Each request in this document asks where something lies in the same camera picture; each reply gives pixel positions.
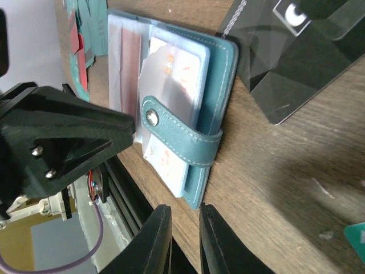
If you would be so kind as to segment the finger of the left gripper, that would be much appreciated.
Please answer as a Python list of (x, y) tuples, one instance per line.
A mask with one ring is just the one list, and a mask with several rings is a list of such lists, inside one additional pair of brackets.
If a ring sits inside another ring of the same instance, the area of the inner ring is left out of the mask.
[(61, 89), (20, 83), (1, 94), (1, 219), (17, 197), (43, 199), (130, 147), (130, 115)]

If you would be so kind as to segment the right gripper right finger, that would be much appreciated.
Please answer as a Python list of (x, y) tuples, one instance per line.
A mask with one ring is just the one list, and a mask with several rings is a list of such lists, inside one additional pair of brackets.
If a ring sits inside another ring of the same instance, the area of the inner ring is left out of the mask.
[(213, 205), (201, 204), (199, 222), (202, 273), (273, 273), (244, 245)]

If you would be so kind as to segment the white floral VIP card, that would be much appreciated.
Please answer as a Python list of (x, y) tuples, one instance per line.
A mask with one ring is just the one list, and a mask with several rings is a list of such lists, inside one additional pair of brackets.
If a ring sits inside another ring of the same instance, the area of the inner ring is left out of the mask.
[[(187, 126), (196, 126), (202, 104), (210, 50), (168, 31), (151, 35), (149, 55), (139, 80), (140, 99), (155, 97)], [(143, 157), (171, 193), (181, 197), (188, 165), (146, 126), (142, 127)]]

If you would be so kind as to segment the blue leather card holder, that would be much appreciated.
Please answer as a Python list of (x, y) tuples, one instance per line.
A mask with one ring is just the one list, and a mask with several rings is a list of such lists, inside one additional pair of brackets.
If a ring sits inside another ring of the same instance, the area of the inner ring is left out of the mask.
[(200, 206), (238, 62), (223, 38), (110, 9), (109, 107), (130, 115), (144, 159), (176, 198)]

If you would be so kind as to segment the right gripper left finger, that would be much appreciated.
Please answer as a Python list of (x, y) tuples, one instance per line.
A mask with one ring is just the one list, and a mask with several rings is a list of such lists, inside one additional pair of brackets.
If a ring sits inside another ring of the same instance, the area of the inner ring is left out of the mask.
[(101, 273), (170, 273), (171, 242), (171, 208), (161, 204), (128, 246)]

